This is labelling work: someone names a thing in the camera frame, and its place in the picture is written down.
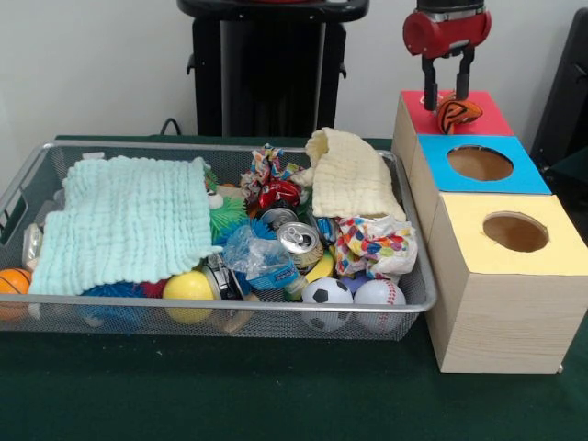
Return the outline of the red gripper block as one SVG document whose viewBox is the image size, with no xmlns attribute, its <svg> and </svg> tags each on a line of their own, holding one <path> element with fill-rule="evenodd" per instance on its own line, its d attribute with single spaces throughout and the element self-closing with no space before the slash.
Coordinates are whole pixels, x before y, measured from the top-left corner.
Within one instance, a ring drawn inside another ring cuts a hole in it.
<svg viewBox="0 0 588 441">
<path fill-rule="evenodd" d="M 456 99 L 469 97 L 470 66 L 475 58 L 475 47 L 482 44 L 492 28 L 492 16 L 487 10 L 433 14 L 417 11 L 404 21 L 402 37 L 408 52 L 421 55 L 424 73 L 424 108 L 437 109 L 437 81 L 435 60 L 452 51 L 464 49 L 456 81 Z"/>
</svg>

